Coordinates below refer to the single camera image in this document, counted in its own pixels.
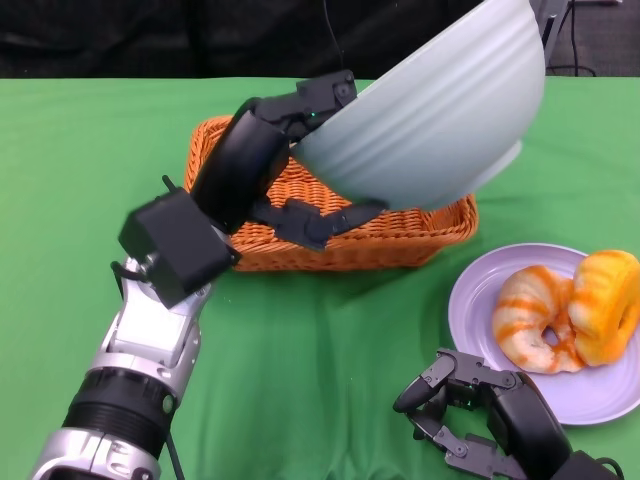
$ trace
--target bagel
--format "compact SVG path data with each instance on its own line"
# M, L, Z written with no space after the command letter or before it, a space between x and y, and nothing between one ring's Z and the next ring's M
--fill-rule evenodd
M640 320L640 262L619 250L594 253L578 265L574 289L568 311L578 354L590 366L618 361Z
M575 348L567 305L573 281L536 265L513 274L502 286L492 317L493 335L504 354L528 372L577 372L585 364ZM557 344L548 343L551 328Z

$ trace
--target purple plate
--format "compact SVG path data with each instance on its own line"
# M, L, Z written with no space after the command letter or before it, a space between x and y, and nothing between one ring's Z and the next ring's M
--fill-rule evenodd
M518 270L546 265L573 277L585 254L570 248L527 243L478 258L460 275L449 299L449 328L461 352L484 357L496 370L516 370L494 340L491 316L502 284ZM529 374L563 425L593 425L629 413L640 404L640 334L615 364L577 373Z

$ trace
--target wicker basket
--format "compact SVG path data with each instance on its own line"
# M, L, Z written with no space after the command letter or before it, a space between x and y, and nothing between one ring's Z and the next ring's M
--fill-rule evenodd
M202 163L230 119L210 119L193 132L185 189L193 186ZM269 190L269 197L278 206L294 197L320 207L323 214L349 204L293 159ZM441 248L470 238L477 227L475 199L468 196L433 212L413 209L383 214L363 227L332 238L322 253L277 240L270 228L250 223L232 241L243 255L236 266L241 271L369 270L423 265Z

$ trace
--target black curtain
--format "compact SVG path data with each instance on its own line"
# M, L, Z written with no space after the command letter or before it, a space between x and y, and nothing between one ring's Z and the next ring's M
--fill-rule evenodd
M326 0L375 79L481 0ZM0 0L1 77L311 77L339 68L322 0Z

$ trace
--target green table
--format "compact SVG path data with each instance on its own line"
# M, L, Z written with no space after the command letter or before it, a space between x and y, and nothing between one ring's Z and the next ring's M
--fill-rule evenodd
M126 213L181 180L192 129L293 80L0 82L0 452L25 478L120 298ZM523 154L479 192L480 230L424 268L225 275L174 435L187 479L466 478L391 405L452 346L446 308L479 255L518 242L640 256L640 79L551 78ZM487 434L456 412L454 432ZM571 429L640 478L640 412ZM174 478L162 457L163 479Z

